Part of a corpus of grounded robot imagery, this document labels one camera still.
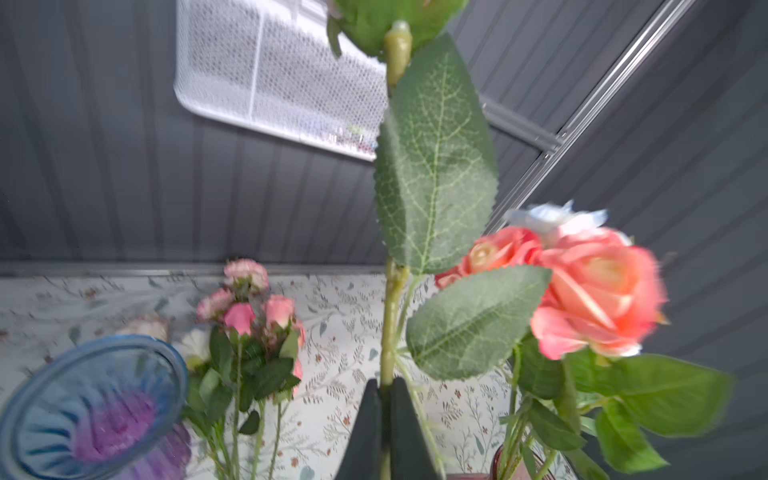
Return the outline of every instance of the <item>gray wall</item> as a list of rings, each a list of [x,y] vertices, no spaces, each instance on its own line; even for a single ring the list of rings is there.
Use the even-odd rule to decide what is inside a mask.
[[[766,0],[709,2],[531,199],[607,207],[663,260],[671,325],[646,351],[737,378],[717,429],[653,438],[672,466],[637,480],[768,478],[767,25]]]
[[[556,131],[659,4],[474,0],[449,30]],[[371,164],[193,116],[174,42],[173,0],[0,1],[0,259],[381,263]],[[494,139],[501,197],[539,152]]]

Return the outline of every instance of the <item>pink flower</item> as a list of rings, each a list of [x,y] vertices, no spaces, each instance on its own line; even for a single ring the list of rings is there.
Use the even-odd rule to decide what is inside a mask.
[[[505,266],[536,265],[541,255],[541,241],[525,228],[507,227],[475,241],[459,265],[435,276],[435,284],[444,289],[456,280],[474,273]]]
[[[235,301],[235,294],[219,288],[197,304],[197,318],[206,321],[219,315]]]
[[[250,325],[255,319],[256,314],[249,303],[235,303],[224,314],[224,324],[234,327],[240,335],[250,334]]]
[[[299,359],[296,359],[295,362],[293,362],[293,376],[301,380],[304,377],[304,371],[301,369],[301,362]],[[296,396],[296,394],[299,392],[299,386],[293,387],[293,396]]]
[[[306,329],[304,328],[304,324],[297,320],[293,325],[293,329],[299,332],[299,348],[301,348],[306,343]]]
[[[264,304],[266,325],[287,328],[291,317],[296,313],[296,301],[282,295],[272,295]]]
[[[663,318],[667,293],[658,263],[621,232],[598,228],[562,237],[541,264],[553,275],[531,330],[550,359],[587,344],[601,355],[634,355]]]
[[[224,267],[224,276],[227,278],[224,280],[227,285],[234,285],[235,281],[245,279],[250,281],[252,290],[265,290],[270,286],[263,265],[247,258],[229,262]]]

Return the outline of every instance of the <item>silver metal trim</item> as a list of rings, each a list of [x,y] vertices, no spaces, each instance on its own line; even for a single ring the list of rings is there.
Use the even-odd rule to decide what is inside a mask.
[[[510,134],[541,151],[554,151],[563,144],[563,139],[545,130],[541,125],[528,120],[485,95],[480,95],[485,119],[497,129]]]
[[[697,2],[698,0],[667,0],[659,7],[654,17],[648,21],[598,86],[594,88],[587,100],[581,104],[571,120],[563,127],[558,136],[563,138],[564,143],[554,153],[544,152],[540,155],[525,172],[523,178],[499,203],[491,215],[491,221],[488,222],[487,233],[503,228],[505,225],[502,218],[504,212],[510,208],[519,208],[525,203],[592,121],[603,111],[608,102],[627,83],[629,77],[638,70],[650,53]]]
[[[369,275],[384,265],[265,263],[270,275]],[[0,262],[0,277],[28,276],[221,276],[223,263],[188,262]]]

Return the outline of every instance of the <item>floral tablecloth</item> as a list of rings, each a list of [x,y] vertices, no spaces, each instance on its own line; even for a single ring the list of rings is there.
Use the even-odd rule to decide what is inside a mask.
[[[219,282],[212,276],[0,279],[0,404],[58,354],[111,335],[132,317],[157,312],[168,318],[171,337],[177,339],[194,323],[198,300]],[[366,380],[379,373],[385,279],[305,275],[272,276],[270,282],[273,293],[296,299],[307,329],[300,353],[304,380],[283,417],[274,478],[330,480]],[[430,283],[419,287],[414,305],[433,293]],[[412,374],[448,472],[488,472],[504,433],[498,417],[508,411],[501,373],[469,382],[435,382],[415,368]],[[257,478],[266,478],[273,453],[275,406],[268,407],[265,421]],[[243,448],[253,451],[251,445]],[[210,460],[199,446],[194,451],[187,477],[213,479]],[[558,480],[575,479],[562,458],[552,472]]]

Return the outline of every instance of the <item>blue glass vase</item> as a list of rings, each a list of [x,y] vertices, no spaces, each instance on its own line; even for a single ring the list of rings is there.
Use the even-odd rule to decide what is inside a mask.
[[[0,419],[3,480],[181,480],[187,369],[167,343],[112,336],[58,357]]]

